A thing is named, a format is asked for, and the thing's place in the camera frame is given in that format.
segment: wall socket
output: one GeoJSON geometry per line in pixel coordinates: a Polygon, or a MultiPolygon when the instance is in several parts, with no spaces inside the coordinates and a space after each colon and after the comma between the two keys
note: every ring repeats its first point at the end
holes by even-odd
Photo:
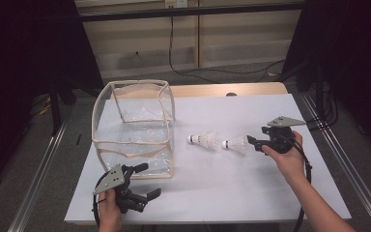
{"type": "Polygon", "coordinates": [[[187,8],[187,0],[165,0],[165,8],[187,8]]]}

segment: gray carpet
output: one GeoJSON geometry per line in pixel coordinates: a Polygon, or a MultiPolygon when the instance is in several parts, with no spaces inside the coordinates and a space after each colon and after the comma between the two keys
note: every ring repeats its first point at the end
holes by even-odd
{"type": "MultiPolygon", "coordinates": [[[[267,64],[241,65],[221,67],[228,71],[248,72],[264,68],[267,64]]],[[[274,66],[270,72],[277,73],[281,65],[274,66]]],[[[208,79],[220,83],[254,82],[263,77],[262,72],[253,74],[230,74],[223,72],[193,72],[208,79]]],[[[171,85],[178,84],[206,84],[206,80],[193,76],[180,76],[173,72],[155,73],[149,75],[134,76],[132,79],[166,79],[171,85]]],[[[263,81],[272,81],[274,77],[266,76],[263,81]]],[[[300,95],[295,80],[286,83],[287,89],[297,101],[300,111],[305,119],[310,119],[300,95]]],[[[74,106],[61,104],[61,111],[65,118],[66,112],[71,107],[71,119],[67,124],[65,134],[59,144],[57,153],[50,164],[36,204],[30,214],[24,231],[97,231],[96,226],[77,226],[63,222],[74,188],[77,184],[83,163],[91,144],[91,113],[95,99],[87,97],[83,93],[77,93],[78,100],[74,106]]],[[[2,173],[0,184],[0,231],[8,231],[13,221],[17,208],[21,204],[23,196],[32,182],[39,168],[43,154],[51,138],[51,114],[48,111],[44,115],[36,115],[32,119],[29,130],[25,133],[21,143],[6,165],[2,173]]],[[[371,138],[360,133],[358,124],[351,113],[339,103],[339,120],[331,127],[342,147],[350,157],[353,165],[366,185],[371,189],[371,138]]],[[[338,164],[330,147],[322,134],[315,130],[312,135],[326,161],[329,171],[335,180],[352,219],[349,223],[357,231],[371,231],[371,218],[367,214],[359,197],[355,193],[351,183],[338,164]]],[[[223,225],[208,228],[205,225],[158,225],[155,228],[146,226],[143,231],[291,231],[294,223],[279,224],[244,224],[223,225]]],[[[141,231],[142,226],[125,226],[124,231],[141,231]]],[[[304,222],[301,231],[312,231],[307,221],[304,222]]]]}

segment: shuttlecock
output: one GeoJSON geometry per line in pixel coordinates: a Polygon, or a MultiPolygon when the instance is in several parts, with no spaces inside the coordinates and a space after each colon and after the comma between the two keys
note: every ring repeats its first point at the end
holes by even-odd
{"type": "Polygon", "coordinates": [[[246,144],[247,144],[247,138],[246,138],[246,135],[244,135],[244,136],[238,136],[231,140],[222,141],[221,146],[224,149],[231,149],[239,153],[245,154],[246,144]]]}
{"type": "Polygon", "coordinates": [[[187,138],[188,143],[198,144],[205,148],[215,149],[216,146],[216,132],[204,132],[201,134],[190,135],[187,138]]]}

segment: transparent bag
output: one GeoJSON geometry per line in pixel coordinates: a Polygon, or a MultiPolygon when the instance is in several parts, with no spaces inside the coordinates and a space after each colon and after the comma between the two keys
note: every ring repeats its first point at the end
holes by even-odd
{"type": "Polygon", "coordinates": [[[96,100],[92,140],[104,171],[120,163],[149,169],[132,178],[166,178],[173,175],[172,91],[162,80],[109,82],[96,100]]]}

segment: white table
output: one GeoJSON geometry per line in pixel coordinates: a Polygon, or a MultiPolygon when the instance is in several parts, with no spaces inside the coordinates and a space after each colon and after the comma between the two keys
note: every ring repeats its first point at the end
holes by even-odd
{"type": "MultiPolygon", "coordinates": [[[[161,188],[162,193],[143,213],[128,211],[123,215],[125,224],[297,219],[300,203],[271,158],[255,152],[253,147],[241,155],[223,150],[219,144],[216,151],[210,151],[186,142],[188,135],[201,131],[217,131],[219,143],[242,134],[269,139],[261,132],[268,121],[281,115],[302,120],[291,95],[176,98],[175,103],[174,177],[133,180],[130,189],[135,193],[145,194],[156,188],[161,188]]],[[[351,218],[309,130],[306,126],[292,129],[303,136],[303,149],[313,166],[312,185],[339,216],[351,218]]],[[[95,224],[92,191],[102,174],[92,145],[65,221],[95,224]]]]}

